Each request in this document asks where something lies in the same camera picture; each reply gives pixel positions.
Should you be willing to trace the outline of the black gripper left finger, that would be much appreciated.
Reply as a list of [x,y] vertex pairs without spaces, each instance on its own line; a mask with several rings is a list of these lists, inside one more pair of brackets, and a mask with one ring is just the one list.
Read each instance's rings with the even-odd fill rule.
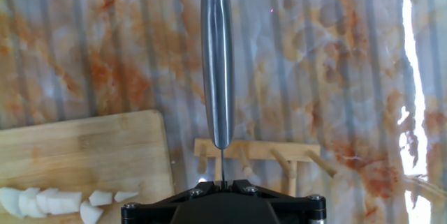
[[219,193],[223,185],[222,181],[200,182],[194,188],[152,204],[126,203],[121,207],[121,224],[170,223],[182,204]]

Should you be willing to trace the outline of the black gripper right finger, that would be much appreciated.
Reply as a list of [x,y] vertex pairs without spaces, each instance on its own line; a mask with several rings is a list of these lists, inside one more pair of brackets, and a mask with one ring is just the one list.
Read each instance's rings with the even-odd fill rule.
[[224,191],[238,195],[224,204],[231,223],[325,223],[326,198],[319,194],[293,197],[255,186],[246,179],[224,183]]

